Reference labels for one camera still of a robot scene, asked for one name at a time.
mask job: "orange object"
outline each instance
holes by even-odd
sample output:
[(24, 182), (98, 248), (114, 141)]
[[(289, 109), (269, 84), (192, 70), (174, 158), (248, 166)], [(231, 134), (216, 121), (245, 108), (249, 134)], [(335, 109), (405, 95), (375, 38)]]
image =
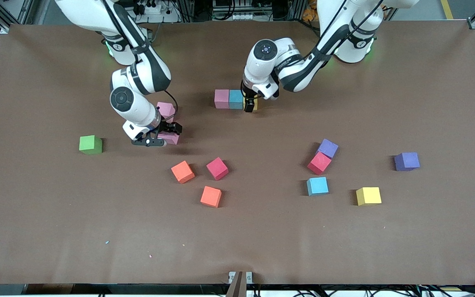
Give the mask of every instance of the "orange object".
[(201, 203), (211, 207), (219, 207), (219, 200), (221, 199), (221, 190), (205, 186), (203, 195), (201, 197)]
[(173, 172), (173, 175), (175, 175), (175, 178), (177, 178), (177, 181), (179, 181), (179, 183), (181, 184), (184, 184), (185, 182), (195, 177), (194, 172), (192, 171), (192, 169), (190, 168), (188, 163), (186, 163), (185, 160), (173, 166), (172, 172)]

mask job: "robotic arm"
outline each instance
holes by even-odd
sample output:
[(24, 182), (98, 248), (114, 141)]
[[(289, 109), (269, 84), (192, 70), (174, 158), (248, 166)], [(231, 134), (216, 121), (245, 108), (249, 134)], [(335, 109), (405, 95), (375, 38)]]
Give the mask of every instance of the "robotic arm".
[(381, 4), (410, 8), (419, 0), (318, 0), (320, 38), (307, 56), (290, 38), (258, 41), (249, 53), (241, 91), (245, 111), (254, 109), (254, 96), (277, 99), (278, 85), (289, 92), (303, 90), (332, 55), (359, 62), (373, 43), (373, 35), (383, 20)]
[(164, 146), (160, 132), (179, 135), (182, 126), (168, 123), (144, 95), (166, 90), (172, 76), (168, 66), (151, 47), (142, 28), (134, 23), (117, 0), (55, 0), (75, 25), (100, 32), (113, 57), (124, 69), (111, 77), (111, 107), (126, 122), (122, 126), (134, 145)]

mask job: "brown table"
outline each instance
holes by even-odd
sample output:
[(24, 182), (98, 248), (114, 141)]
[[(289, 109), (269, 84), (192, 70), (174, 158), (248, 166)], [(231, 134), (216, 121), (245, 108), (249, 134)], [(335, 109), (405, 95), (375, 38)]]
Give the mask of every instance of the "brown table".
[[(238, 269), (260, 283), (474, 283), (475, 31), (386, 22), (359, 64), (333, 60), (254, 114), (213, 108), (254, 42), (282, 36), (302, 53), (316, 41), (298, 23), (163, 25), (155, 50), (184, 126), (163, 149), (124, 134), (108, 102), (120, 66), (98, 34), (0, 36), (0, 283), (219, 283)], [(78, 151), (90, 134), (103, 154)], [(307, 197), (323, 138), (340, 145), (331, 193)], [(420, 170), (394, 171), (404, 151)], [(216, 182), (205, 165), (218, 156), (230, 174)], [(183, 160), (197, 177), (178, 184)], [(219, 209), (200, 204), (206, 185), (223, 190)], [(382, 205), (355, 206), (362, 186)]]

